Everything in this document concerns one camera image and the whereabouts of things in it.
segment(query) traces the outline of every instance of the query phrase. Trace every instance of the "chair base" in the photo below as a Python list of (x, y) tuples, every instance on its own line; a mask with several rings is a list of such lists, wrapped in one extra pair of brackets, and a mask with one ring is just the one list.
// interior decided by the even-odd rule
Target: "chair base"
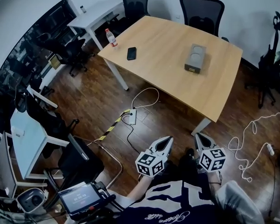
[(70, 72), (69, 72), (69, 74), (70, 74), (71, 77), (74, 77), (74, 76), (75, 76), (72, 72), (73, 72), (73, 70), (74, 70), (77, 66), (80, 66), (81, 68), (83, 68), (84, 72), (86, 72), (88, 69), (85, 67), (85, 65), (86, 65), (88, 59), (89, 59), (90, 57), (95, 56), (95, 54), (94, 54), (93, 52), (91, 52), (90, 54), (84, 53), (83, 56), (84, 56), (84, 57), (81, 58), (81, 61), (80, 61), (80, 62), (77, 62), (76, 65), (72, 65), (72, 67), (71, 67), (71, 69), (70, 69)]
[(271, 99), (271, 105), (274, 105), (276, 100), (275, 97), (273, 96), (271, 89), (269, 86), (262, 84), (262, 83), (245, 83), (245, 89), (248, 89), (250, 87), (257, 87), (259, 90), (258, 93), (258, 108), (261, 109), (263, 107), (263, 103), (265, 101), (265, 97), (268, 94)]
[(111, 186), (114, 184), (114, 182), (119, 178), (119, 176), (120, 176), (120, 175), (122, 174), (122, 172), (123, 172), (123, 165), (122, 165), (122, 163), (121, 163), (108, 149), (106, 149), (103, 145), (101, 145), (101, 144), (99, 144), (99, 143), (97, 143), (97, 142), (92, 142), (92, 141), (90, 141), (90, 140), (81, 138), (81, 137), (76, 136), (76, 135), (75, 135), (75, 137), (82, 139), (82, 140), (85, 141), (86, 143), (88, 142), (87, 145), (90, 145), (91, 143), (98, 145), (101, 149), (103, 149), (112, 159), (114, 159), (114, 160), (120, 165), (120, 171), (115, 175), (115, 177), (110, 181), (110, 183), (109, 183), (108, 185), (106, 185), (106, 188), (107, 188), (107, 189), (108, 189), (109, 187), (111, 187)]

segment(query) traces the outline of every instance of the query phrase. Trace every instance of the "extension cord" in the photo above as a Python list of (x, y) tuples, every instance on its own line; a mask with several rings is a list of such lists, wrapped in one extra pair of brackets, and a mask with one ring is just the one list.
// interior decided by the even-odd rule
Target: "extension cord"
[(129, 116), (129, 124), (130, 125), (136, 125), (136, 118), (137, 118), (137, 110), (131, 109), (130, 110), (130, 116)]

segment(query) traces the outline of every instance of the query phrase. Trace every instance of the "table leg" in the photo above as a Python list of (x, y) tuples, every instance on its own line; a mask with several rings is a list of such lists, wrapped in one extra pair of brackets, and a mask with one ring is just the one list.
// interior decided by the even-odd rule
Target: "table leg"
[[(94, 40), (94, 42), (96, 43), (96, 45), (98, 46), (98, 48), (100, 50), (103, 49), (101, 43), (99, 43), (97, 37), (95, 36), (93, 30), (91, 28), (87, 28), (86, 31), (90, 34), (90, 36), (92, 37), (92, 39)], [(122, 76), (120, 75), (120, 73), (118, 72), (116, 66), (112, 63), (109, 62), (107, 60), (105, 60), (105, 62), (107, 63), (107, 65), (109, 66), (110, 70), (112, 71), (113, 75), (116, 77), (116, 79), (118, 80), (118, 82), (121, 84), (122, 88), (124, 88), (126, 91), (128, 90), (128, 86), (125, 82), (125, 80), (122, 78)]]
[(69, 26), (69, 27), (70, 27), (71, 31), (72, 31), (75, 35), (77, 35), (76, 30), (75, 30), (72, 26)]
[[(29, 174), (27, 178), (30, 179), (47, 179), (47, 177), (44, 174)], [(53, 175), (54, 179), (63, 179), (64, 176), (62, 174), (55, 174)]]
[(51, 136), (47, 136), (46, 143), (51, 143), (51, 144), (56, 144), (59, 146), (66, 147), (70, 142), (65, 141), (65, 140), (60, 140)]
[(196, 133), (202, 131), (208, 124), (210, 124), (211, 121), (208, 118), (204, 118), (197, 127), (193, 130), (191, 133), (192, 136), (194, 136)]
[(54, 102), (50, 101), (49, 99), (45, 98), (43, 95), (41, 95), (40, 93), (38, 93), (37, 91), (31, 89), (33, 94), (38, 97), (39, 99), (41, 99), (42, 101), (46, 102), (48, 105), (54, 107), (54, 108), (58, 108), (58, 105), (56, 105)]
[(34, 183), (34, 182), (17, 182), (18, 186), (21, 187), (47, 187), (47, 184), (44, 182)]

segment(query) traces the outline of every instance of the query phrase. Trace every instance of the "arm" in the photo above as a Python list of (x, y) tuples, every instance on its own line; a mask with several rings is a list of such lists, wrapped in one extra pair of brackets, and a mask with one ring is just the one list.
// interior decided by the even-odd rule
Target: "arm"
[(129, 195), (127, 195), (127, 197), (129, 197), (135, 201), (138, 201), (139, 199), (141, 199), (144, 196), (144, 194), (146, 193), (152, 180), (153, 180), (153, 178), (144, 176), (140, 180), (140, 182), (136, 185), (136, 187), (134, 187), (134, 189), (129, 193)]

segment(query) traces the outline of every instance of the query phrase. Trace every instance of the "wooden table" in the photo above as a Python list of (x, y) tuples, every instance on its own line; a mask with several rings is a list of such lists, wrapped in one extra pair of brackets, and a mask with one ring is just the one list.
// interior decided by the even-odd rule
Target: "wooden table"
[[(192, 135), (218, 120), (238, 71), (240, 48), (196, 28), (149, 16), (116, 39), (118, 49), (108, 45), (98, 55), (201, 113), (205, 118)], [(193, 43), (206, 47), (200, 74), (184, 69)], [(129, 47), (137, 48), (136, 60), (126, 59)]]

